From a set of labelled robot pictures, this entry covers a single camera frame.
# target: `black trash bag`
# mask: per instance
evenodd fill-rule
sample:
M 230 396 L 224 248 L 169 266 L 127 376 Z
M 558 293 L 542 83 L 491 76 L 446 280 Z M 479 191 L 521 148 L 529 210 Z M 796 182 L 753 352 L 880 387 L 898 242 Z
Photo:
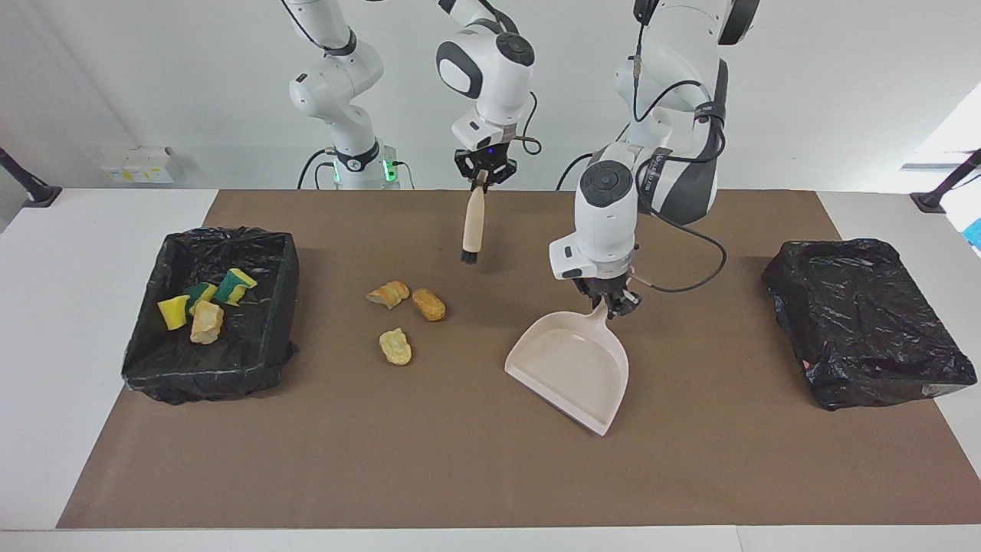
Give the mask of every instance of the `black trash bag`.
M 258 285 L 239 306 L 222 304 L 225 322 L 212 345 L 190 342 L 190 319 L 167 331 L 157 302 L 208 282 L 218 285 L 240 268 Z M 256 228 L 201 228 L 164 240 L 123 361 L 130 389 L 180 405 L 239 399 L 282 380 L 295 347 L 289 341 L 299 260 L 290 234 Z
M 897 405 L 977 383 L 889 244 L 787 242 L 763 282 L 826 410 Z

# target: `brown mat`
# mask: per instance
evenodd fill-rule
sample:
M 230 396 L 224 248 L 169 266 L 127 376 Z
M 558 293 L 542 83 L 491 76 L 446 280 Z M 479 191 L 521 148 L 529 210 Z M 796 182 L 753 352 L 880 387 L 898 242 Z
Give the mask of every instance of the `brown mat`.
M 296 237 L 300 353 L 280 388 L 242 401 L 124 391 L 59 527 L 981 523 L 981 484 L 932 401 L 811 402 L 759 275 L 786 240 L 837 239 L 813 193 L 719 195 L 697 227 L 729 268 L 690 294 L 641 291 L 611 324 L 631 373 L 605 438 L 506 375 L 532 322 L 588 310 L 548 269 L 572 199 L 493 192 L 471 267 L 465 193 L 221 192 L 207 224 Z M 666 285 L 716 262 L 655 220 L 638 236 L 640 271 Z M 364 301 L 393 278 L 432 288 L 449 318 Z M 408 367 L 378 349 L 395 327 Z

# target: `dustpan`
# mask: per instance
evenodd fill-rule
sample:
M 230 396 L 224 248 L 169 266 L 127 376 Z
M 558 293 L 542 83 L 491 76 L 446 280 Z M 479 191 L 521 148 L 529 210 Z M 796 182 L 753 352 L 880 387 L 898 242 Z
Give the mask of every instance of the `dustpan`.
M 606 327 L 606 306 L 592 314 L 554 312 L 528 328 L 504 370 L 573 419 L 606 434 L 627 390 L 627 352 Z

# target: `fried food piece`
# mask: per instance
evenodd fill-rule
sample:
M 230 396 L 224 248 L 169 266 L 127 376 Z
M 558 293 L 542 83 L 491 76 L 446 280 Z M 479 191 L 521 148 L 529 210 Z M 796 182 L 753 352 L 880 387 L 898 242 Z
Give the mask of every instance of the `fried food piece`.
M 388 307 L 388 310 L 392 310 L 402 303 L 402 300 L 409 299 L 409 288 L 396 280 L 366 295 L 365 299 L 372 303 L 383 304 Z
M 446 304 L 436 297 L 436 294 L 427 290 L 419 289 L 412 294 L 412 303 L 423 313 L 430 322 L 439 322 L 446 317 Z
M 190 341 L 201 345 L 211 345 L 218 341 L 222 333 L 225 312 L 216 304 L 200 301 L 194 307 L 194 323 L 190 326 Z
M 385 332 L 378 339 L 378 343 L 382 346 L 382 352 L 385 353 L 385 358 L 392 364 L 404 366 L 412 360 L 412 347 L 409 346 L 409 342 L 405 337 L 405 333 L 402 332 L 402 328 L 395 328 L 390 332 Z

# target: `sponge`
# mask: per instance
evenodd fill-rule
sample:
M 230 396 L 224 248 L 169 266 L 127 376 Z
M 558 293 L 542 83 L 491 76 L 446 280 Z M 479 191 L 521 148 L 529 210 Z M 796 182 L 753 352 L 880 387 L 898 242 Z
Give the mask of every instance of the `sponge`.
M 222 285 L 218 286 L 214 299 L 220 303 L 238 306 L 238 302 L 245 296 L 245 291 L 251 290 L 257 285 L 259 284 L 248 274 L 238 268 L 233 268 L 225 275 Z
M 198 303 L 202 301 L 207 303 L 211 301 L 211 298 L 215 297 L 215 292 L 218 291 L 218 287 L 207 282 L 202 282 L 196 286 L 191 286 L 184 290 L 184 294 L 189 296 L 190 299 L 187 300 L 187 313 L 191 316 L 194 315 L 194 308 Z
M 169 331 L 180 330 L 187 325 L 187 301 L 190 296 L 177 296 L 173 299 L 157 303 L 160 313 L 164 315 Z

